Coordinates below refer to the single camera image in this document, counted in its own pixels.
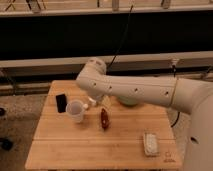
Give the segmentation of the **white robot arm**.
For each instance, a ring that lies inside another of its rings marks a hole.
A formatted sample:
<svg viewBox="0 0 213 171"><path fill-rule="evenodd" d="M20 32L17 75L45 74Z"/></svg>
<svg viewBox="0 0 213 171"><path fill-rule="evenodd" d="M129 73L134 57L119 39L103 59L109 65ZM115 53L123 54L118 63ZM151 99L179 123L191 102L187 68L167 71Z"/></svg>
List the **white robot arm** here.
<svg viewBox="0 0 213 171"><path fill-rule="evenodd" d="M213 171L213 82L178 77L109 76L100 58L90 58L76 84L99 101L123 96L191 115L182 171Z"/></svg>

